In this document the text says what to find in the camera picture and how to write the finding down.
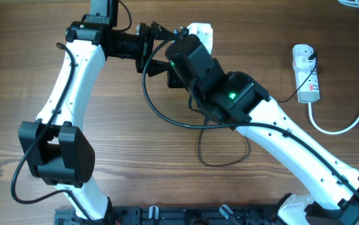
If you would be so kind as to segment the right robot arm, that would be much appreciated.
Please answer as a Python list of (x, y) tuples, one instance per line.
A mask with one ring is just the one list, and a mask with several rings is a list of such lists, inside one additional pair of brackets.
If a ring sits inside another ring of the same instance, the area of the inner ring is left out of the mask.
[(268, 91), (243, 72), (224, 72), (194, 34), (165, 55), (200, 111), (250, 138), (307, 188), (288, 194), (275, 217), (284, 224), (355, 224), (359, 221), (359, 170), (341, 162), (297, 126)]

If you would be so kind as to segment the white power strip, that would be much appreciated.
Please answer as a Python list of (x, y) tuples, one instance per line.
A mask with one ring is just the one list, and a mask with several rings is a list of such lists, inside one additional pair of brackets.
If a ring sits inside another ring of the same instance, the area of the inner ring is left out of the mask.
[(292, 49), (292, 55), (304, 54), (308, 59), (314, 59), (315, 65), (311, 71), (295, 72), (296, 95), (299, 103), (314, 103), (320, 99), (320, 90), (318, 85), (317, 52), (307, 44), (297, 44)]

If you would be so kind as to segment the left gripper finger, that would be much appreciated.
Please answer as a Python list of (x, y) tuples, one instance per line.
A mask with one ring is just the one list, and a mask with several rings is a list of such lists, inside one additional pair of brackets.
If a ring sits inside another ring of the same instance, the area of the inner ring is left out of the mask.
[(174, 32), (171, 32), (170, 30), (166, 29), (165, 27), (154, 21), (151, 24), (151, 35), (154, 40), (158, 41), (169, 40), (176, 36)]
[(170, 68), (171, 64), (169, 62), (152, 59), (148, 64), (148, 76), (153, 77), (170, 70)]

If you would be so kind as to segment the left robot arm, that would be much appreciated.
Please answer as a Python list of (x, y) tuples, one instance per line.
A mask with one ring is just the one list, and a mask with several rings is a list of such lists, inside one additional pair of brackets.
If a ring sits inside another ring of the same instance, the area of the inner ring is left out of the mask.
[(81, 224), (118, 224), (119, 216), (109, 197), (93, 177), (95, 153), (82, 128), (94, 82), (107, 58), (133, 59), (138, 72), (156, 75), (165, 62), (150, 58), (153, 43), (173, 37), (158, 23), (141, 24), (136, 34), (118, 29), (121, 1), (93, 1), (90, 11), (67, 28), (64, 61), (52, 93), (33, 122), (22, 122), (20, 165), (54, 186), (73, 205), (71, 221)]

